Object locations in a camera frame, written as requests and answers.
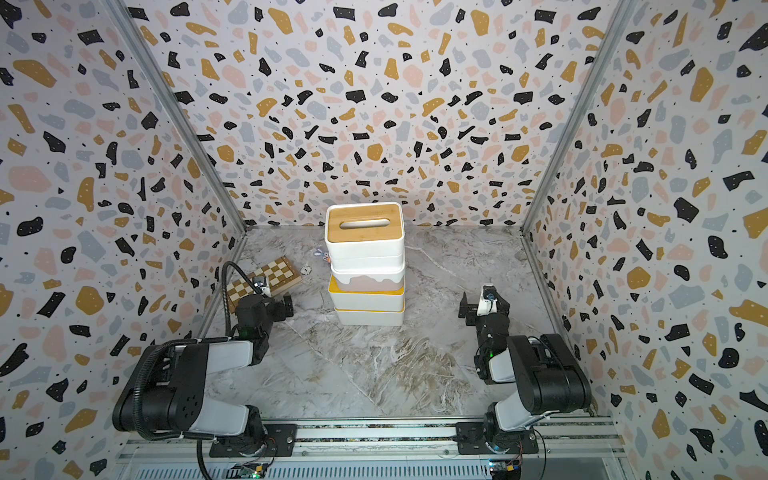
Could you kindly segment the yellow lid tissue box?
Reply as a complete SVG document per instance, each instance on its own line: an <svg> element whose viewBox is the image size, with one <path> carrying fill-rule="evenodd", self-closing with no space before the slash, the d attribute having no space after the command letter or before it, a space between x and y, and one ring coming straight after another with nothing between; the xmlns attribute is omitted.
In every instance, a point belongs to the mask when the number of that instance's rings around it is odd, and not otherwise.
<svg viewBox="0 0 768 480"><path fill-rule="evenodd" d="M403 324L405 310L369 311L336 309L341 324L347 326L399 327Z"/></svg>
<svg viewBox="0 0 768 480"><path fill-rule="evenodd" d="M325 243L332 260L398 256L404 239L399 203L332 205L326 212Z"/></svg>
<svg viewBox="0 0 768 480"><path fill-rule="evenodd" d="M335 277L331 277L328 292L337 310L362 310L400 312L405 305L405 287L396 291L346 292L339 288Z"/></svg>

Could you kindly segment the white pink tissue box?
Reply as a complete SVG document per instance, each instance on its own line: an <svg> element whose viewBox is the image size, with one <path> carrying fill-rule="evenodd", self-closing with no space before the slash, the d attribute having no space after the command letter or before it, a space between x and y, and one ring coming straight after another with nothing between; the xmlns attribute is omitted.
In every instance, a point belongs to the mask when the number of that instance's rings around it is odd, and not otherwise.
<svg viewBox="0 0 768 480"><path fill-rule="evenodd" d="M332 276L340 291L352 293L396 292L404 288L405 265L366 271L337 270Z"/></svg>

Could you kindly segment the grey lid tissue box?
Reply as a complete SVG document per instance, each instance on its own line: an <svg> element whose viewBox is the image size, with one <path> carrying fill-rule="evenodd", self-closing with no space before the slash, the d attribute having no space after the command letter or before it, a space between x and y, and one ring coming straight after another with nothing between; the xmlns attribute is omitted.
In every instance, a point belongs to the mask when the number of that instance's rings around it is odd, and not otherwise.
<svg viewBox="0 0 768 480"><path fill-rule="evenodd" d="M403 268L403 254L393 256L331 257L332 270L344 274L379 274L397 272Z"/></svg>

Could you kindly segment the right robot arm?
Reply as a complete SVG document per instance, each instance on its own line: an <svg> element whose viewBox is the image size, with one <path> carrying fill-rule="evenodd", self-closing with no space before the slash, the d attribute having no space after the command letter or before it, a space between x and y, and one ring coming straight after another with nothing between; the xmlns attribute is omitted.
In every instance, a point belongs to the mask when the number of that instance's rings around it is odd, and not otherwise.
<svg viewBox="0 0 768 480"><path fill-rule="evenodd" d="M458 317L475 329L479 379L487 385L511 384L515 391L491 403L474 430L462 425L457 434L476 449L499 454L524 451L526 442L535 441L529 431L536 423L586 410L592 402L589 381L563 337L512 335L510 313L511 304L491 284L482 287L475 303L463 295L458 309Z"/></svg>

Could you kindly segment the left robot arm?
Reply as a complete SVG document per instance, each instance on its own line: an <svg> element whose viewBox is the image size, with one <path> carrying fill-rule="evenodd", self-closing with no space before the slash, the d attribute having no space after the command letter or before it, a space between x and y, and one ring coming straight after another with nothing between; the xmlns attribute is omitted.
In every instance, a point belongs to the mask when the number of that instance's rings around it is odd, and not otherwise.
<svg viewBox="0 0 768 480"><path fill-rule="evenodd" d="M218 374L241 373L260 364L273 326L293 314L288 294L251 294L235 307L233 333L147 347L118 397L114 428L147 441L211 441L213 457L289 455L285 439L295 427L266 426L258 407L217 398L211 383Z"/></svg>

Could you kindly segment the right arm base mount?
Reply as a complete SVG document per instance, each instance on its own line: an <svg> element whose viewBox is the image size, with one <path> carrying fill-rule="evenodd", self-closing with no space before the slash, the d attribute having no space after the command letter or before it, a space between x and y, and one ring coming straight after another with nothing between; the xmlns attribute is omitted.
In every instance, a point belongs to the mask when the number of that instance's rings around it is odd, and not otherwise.
<svg viewBox="0 0 768 480"><path fill-rule="evenodd" d="M455 441L461 455L537 454L536 435L530 430L503 431L488 422L458 422Z"/></svg>

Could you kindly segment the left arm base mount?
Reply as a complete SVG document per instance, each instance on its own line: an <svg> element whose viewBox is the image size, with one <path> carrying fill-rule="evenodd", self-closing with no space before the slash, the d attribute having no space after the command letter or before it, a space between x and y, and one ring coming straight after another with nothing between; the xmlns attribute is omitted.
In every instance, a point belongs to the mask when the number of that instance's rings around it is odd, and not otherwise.
<svg viewBox="0 0 768 480"><path fill-rule="evenodd" d="M293 454L298 425L268 423L254 433L218 438L210 447L211 458L257 459L290 457Z"/></svg>

